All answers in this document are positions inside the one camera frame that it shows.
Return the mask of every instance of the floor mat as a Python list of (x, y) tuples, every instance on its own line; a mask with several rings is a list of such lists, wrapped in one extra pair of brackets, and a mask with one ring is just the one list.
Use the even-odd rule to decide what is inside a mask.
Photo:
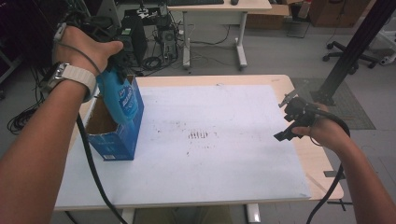
[[(299, 95), (307, 102), (313, 102), (310, 91), (319, 90), (324, 78), (291, 78), (294, 87), (298, 89), (307, 80), (308, 85), (300, 91)], [(329, 106), (330, 112), (342, 119), (351, 130), (375, 130), (374, 124), (359, 104), (355, 95), (350, 91), (348, 85), (342, 82), (332, 97), (335, 106)]]

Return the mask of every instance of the metal stand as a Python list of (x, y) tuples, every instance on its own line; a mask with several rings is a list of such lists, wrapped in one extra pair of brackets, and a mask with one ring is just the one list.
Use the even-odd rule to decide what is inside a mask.
[(311, 91), (312, 99), (325, 105), (333, 105), (332, 96), (341, 85), (348, 70), (363, 54), (382, 26), (396, 8), (396, 1), (376, 1), (358, 31), (353, 35), (346, 50), (318, 91)]

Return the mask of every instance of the white watch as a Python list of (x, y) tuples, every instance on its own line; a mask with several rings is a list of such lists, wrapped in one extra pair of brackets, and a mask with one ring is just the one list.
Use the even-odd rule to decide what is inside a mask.
[(61, 81), (70, 79), (87, 87), (84, 103), (91, 100), (96, 90), (96, 77), (92, 72), (83, 68), (75, 67), (69, 63), (56, 63), (49, 70), (50, 77), (41, 82), (41, 91), (50, 93)]

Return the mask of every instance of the floor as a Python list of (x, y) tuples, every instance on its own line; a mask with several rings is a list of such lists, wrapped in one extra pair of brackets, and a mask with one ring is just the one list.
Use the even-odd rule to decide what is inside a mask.
[[(195, 26), (186, 33), (193, 34), (191, 39), (205, 42), (217, 42), (227, 34), (227, 26)], [(329, 75), (336, 59), (323, 62), (321, 58), (328, 52), (326, 43), (337, 40), (347, 44), (357, 27), (351, 29), (310, 27), (305, 38), (287, 37), (288, 25), (276, 31), (246, 29), (244, 48), (247, 55), (247, 68), (239, 70), (237, 56), (233, 50), (234, 38), (238, 27), (231, 26), (228, 38), (218, 46), (192, 45), (191, 69), (182, 68), (181, 59), (171, 66), (151, 74), (151, 76), (201, 76), (201, 75), (269, 75), (282, 74), (289, 77), (321, 77)], [(346, 78), (359, 103), (373, 122), (376, 130), (352, 131), (352, 138), (366, 153), (374, 169), (396, 201), (396, 63), (386, 66), (378, 65), (369, 69), (367, 63), (360, 63), (360, 68), (353, 76)], [(35, 83), (31, 72), (21, 66), (4, 83), (6, 99), (0, 101), (0, 156), (7, 150), (15, 138), (7, 130), (8, 121), (23, 109), (35, 102)], [(339, 165), (336, 156), (326, 151), (334, 169)], [(345, 180), (341, 181), (345, 191), (344, 202), (350, 202)], [(260, 211), (262, 223), (304, 223), (316, 202), (296, 203), (262, 203)], [(188, 217), (194, 207), (177, 210), (180, 223), (191, 223)], [(231, 206), (233, 222), (247, 223), (243, 205)], [(77, 223), (119, 223), (108, 210), (72, 211)], [(354, 223), (351, 205), (345, 210), (337, 204), (325, 204), (318, 211), (314, 223)], [(73, 223), (64, 212), (54, 212), (51, 223)]]

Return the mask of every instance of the office chair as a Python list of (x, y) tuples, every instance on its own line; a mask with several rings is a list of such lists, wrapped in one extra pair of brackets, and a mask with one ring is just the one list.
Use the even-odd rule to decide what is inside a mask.
[[(340, 57), (343, 54), (343, 51), (346, 49), (346, 47), (344, 45), (338, 43), (337, 41), (333, 41), (332, 43), (328, 44), (326, 47), (327, 47), (327, 49), (332, 49), (333, 47), (336, 47), (336, 48), (340, 49), (342, 52), (332, 52), (332, 53), (326, 54), (322, 58), (323, 62), (329, 61), (331, 57)], [(374, 68), (376, 66), (376, 64), (379, 62), (379, 60), (377, 58), (370, 57), (370, 56), (367, 56), (364, 54), (361, 54), (361, 56), (359, 56), (359, 59), (370, 62), (370, 64), (368, 65), (369, 68)], [(353, 75), (356, 73), (356, 70), (358, 70), (358, 68), (359, 68), (359, 64), (358, 64), (358, 61), (356, 61), (353, 64), (353, 66), (349, 69), (348, 73), (350, 75)]]

